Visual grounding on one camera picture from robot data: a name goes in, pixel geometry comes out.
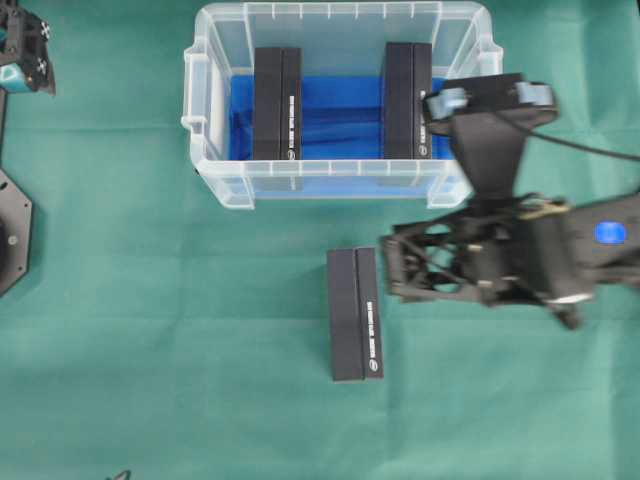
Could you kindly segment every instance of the black bracket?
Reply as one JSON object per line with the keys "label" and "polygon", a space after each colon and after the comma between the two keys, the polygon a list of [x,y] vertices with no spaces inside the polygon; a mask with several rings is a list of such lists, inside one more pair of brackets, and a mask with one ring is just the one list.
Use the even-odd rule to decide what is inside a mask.
{"label": "black bracket", "polygon": [[31,200],[0,169],[0,295],[29,268]]}
{"label": "black bracket", "polygon": [[442,116],[434,118],[426,108],[425,120],[431,133],[449,136],[451,149],[473,185],[475,198],[487,206],[513,197],[526,141],[522,132],[501,121],[494,111],[527,128],[549,123],[558,116],[550,89],[547,105],[535,105],[518,91],[523,86],[526,93],[535,92],[538,85],[543,84],[525,82],[519,73],[447,80],[442,95],[435,93],[426,100],[433,105],[430,99],[442,101],[444,93],[461,95],[449,99],[458,103],[455,114],[447,111],[447,105],[436,104],[443,109]]}
{"label": "black bracket", "polygon": [[0,41],[0,66],[19,67],[27,87],[20,91],[42,90],[55,95],[55,75],[47,51],[51,28],[17,3],[16,0],[0,0],[0,28],[5,32]]}

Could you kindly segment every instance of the clear plastic bin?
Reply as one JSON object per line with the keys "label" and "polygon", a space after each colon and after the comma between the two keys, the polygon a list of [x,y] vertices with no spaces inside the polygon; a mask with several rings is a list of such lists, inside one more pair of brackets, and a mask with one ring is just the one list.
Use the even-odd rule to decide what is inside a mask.
{"label": "clear plastic bin", "polygon": [[[377,76],[389,41],[431,43],[434,77],[502,73],[491,17],[474,2],[217,3],[200,10],[194,44],[184,54],[182,125],[190,132],[191,161],[220,203],[236,209],[253,209],[262,198],[460,204],[470,188],[455,160],[229,160],[231,78],[253,73],[254,48],[302,48],[304,76]],[[281,190],[261,188],[263,179]]]}

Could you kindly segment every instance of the teal robot part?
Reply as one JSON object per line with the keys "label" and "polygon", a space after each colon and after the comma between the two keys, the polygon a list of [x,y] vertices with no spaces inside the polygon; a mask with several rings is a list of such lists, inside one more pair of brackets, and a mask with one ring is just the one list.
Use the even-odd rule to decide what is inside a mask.
{"label": "teal robot part", "polygon": [[0,87],[8,93],[55,94],[50,38],[47,22],[17,6],[16,0],[0,0]]}

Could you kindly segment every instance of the black mount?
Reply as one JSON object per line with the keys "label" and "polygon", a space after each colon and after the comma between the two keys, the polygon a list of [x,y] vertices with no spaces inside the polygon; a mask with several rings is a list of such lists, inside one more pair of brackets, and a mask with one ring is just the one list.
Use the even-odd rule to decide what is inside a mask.
{"label": "black mount", "polygon": [[443,88],[463,90],[466,106],[440,119],[425,111],[431,133],[450,137],[451,150],[473,185],[475,198],[482,202],[513,197],[526,141],[524,134],[496,118],[492,111],[500,111],[527,128],[552,122],[558,116],[553,99],[550,105],[521,103],[518,83],[524,83],[518,73],[449,80]]}
{"label": "black mount", "polygon": [[[9,92],[55,93],[53,66],[47,53],[49,25],[20,8],[17,0],[0,0],[0,67],[9,66],[0,87],[0,155]],[[0,296],[29,268],[33,204],[0,169]]]}

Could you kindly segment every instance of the green tablecloth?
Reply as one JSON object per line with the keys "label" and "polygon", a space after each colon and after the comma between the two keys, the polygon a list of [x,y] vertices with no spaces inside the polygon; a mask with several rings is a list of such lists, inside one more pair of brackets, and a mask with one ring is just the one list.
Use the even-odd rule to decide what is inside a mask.
{"label": "green tablecloth", "polygon": [[[640,475],[640,302],[382,300],[386,378],[329,373],[325,251],[423,201],[217,204],[187,160],[182,51],[201,1],[23,0],[58,96],[10,99],[3,167],[37,205],[0,299],[0,478],[608,479]],[[640,151],[632,0],[486,0],[505,71],[551,84],[544,131]],[[520,192],[579,203],[640,169],[531,140]]]}

